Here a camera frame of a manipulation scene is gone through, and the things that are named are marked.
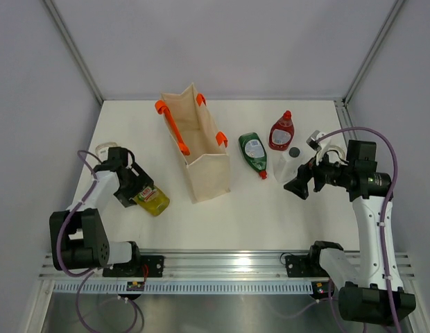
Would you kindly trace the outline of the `green dish soap bottle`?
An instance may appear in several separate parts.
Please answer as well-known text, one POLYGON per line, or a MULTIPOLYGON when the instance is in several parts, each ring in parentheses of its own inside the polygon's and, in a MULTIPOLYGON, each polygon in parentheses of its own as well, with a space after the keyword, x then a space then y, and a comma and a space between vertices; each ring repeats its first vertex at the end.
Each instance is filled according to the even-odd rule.
POLYGON ((243 134, 238 141, 241 154, 249 167, 262 180, 267 179, 267 153, 258 134, 255 132, 243 134))

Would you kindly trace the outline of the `canvas bag orange handles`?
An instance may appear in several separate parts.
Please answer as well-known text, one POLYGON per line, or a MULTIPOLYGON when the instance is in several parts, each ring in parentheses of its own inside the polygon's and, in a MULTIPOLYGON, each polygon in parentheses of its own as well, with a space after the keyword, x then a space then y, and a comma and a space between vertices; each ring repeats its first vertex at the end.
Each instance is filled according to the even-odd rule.
POLYGON ((211 200, 230 191, 228 138, 194 84, 180 94, 161 93, 157 113, 178 149, 189 195, 193 203, 211 200))

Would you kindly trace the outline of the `yellow dish soap bottle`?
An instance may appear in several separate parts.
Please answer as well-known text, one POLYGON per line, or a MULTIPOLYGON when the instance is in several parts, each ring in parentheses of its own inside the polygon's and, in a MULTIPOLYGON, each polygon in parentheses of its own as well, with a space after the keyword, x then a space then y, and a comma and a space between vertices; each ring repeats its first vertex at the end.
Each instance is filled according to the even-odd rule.
POLYGON ((155 185, 145 186, 133 200, 152 216, 159 216, 170 203, 169 197, 155 185))

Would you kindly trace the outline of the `white bottle grey cap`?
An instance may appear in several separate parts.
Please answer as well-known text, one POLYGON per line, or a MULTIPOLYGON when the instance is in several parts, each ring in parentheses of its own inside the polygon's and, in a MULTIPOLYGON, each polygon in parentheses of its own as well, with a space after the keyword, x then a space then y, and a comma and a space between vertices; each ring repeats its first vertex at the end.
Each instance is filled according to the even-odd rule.
POLYGON ((284 183, 292 180, 296 176, 298 167, 302 164, 301 159, 302 151, 296 146, 281 152, 273 166, 276 181, 284 183))

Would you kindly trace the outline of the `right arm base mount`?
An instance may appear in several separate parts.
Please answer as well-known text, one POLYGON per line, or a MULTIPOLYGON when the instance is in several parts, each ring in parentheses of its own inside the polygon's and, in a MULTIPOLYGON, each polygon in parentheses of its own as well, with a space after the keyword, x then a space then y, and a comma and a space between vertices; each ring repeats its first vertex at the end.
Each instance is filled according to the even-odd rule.
POLYGON ((318 260, 309 255, 286 255, 284 257, 286 273, 289 278, 328 278, 328 273, 318 260))

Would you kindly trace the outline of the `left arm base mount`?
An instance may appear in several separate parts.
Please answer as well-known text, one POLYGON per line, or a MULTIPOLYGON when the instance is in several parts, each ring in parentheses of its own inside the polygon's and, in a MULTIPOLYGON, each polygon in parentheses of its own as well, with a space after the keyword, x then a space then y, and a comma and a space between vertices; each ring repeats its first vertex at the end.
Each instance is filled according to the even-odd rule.
POLYGON ((114 264, 112 269, 104 268, 105 278, 161 278, 164 270, 164 256, 141 255, 124 264, 114 264))

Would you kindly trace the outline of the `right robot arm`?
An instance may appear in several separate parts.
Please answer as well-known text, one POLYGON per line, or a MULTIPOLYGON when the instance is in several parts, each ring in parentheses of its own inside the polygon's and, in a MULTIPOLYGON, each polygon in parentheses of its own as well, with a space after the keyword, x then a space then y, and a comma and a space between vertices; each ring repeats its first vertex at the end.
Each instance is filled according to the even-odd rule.
POLYGON ((308 139, 316 152, 298 167, 297 176, 284 188, 305 200, 308 183, 315 192, 325 185, 341 187, 349 194, 356 217, 360 263, 355 268, 343 247, 330 241, 316 241, 307 255, 284 258, 290 278, 330 278, 338 289, 338 309, 345 321, 392 327, 415 310, 416 300, 404 290, 393 246, 390 225, 392 180, 377 172, 374 142, 351 140, 345 159, 331 162, 329 144, 308 139))

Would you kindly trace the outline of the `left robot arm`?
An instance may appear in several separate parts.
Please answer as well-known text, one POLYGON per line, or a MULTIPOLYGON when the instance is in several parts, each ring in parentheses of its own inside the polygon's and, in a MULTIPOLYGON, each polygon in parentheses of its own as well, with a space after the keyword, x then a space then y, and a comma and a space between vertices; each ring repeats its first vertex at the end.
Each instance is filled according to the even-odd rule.
POLYGON ((77 152, 91 173, 90 188, 78 201, 49 218, 53 265, 72 278, 113 265, 125 275, 135 276, 142 268, 138 246, 134 241, 109 241, 101 213, 113 198, 124 208, 135 206, 135 198, 144 187, 154 184, 153 179, 127 148, 110 147, 107 159, 94 167, 84 158, 88 154, 77 152))

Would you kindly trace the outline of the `red dish soap bottle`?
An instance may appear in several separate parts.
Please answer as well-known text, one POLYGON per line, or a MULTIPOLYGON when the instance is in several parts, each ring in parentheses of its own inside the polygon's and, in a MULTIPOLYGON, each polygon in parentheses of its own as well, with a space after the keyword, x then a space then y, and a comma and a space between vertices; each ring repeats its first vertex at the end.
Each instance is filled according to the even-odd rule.
POLYGON ((268 145, 276 151, 285 151, 295 134, 292 113, 287 110, 272 126, 269 134, 268 145))

